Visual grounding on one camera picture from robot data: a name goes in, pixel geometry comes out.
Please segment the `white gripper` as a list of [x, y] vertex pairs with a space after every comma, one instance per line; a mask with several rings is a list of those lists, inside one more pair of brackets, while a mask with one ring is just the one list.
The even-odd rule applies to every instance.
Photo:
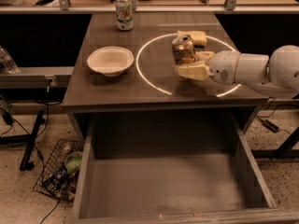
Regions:
[[220, 84], [232, 85], [235, 83], [235, 69], [240, 57], [239, 51], [224, 50], [218, 53], [213, 51], [197, 51], [197, 63], [184, 63], [176, 66], [180, 77], [204, 81], [208, 79], [209, 64], [211, 78]]

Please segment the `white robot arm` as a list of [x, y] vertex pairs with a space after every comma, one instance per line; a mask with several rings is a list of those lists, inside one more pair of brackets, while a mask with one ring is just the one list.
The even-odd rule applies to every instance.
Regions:
[[200, 51], [195, 60], [176, 66], [180, 77], [216, 83], [245, 85], [273, 98], [293, 98], [299, 94], [299, 47], [286, 45], [271, 56], [224, 50]]

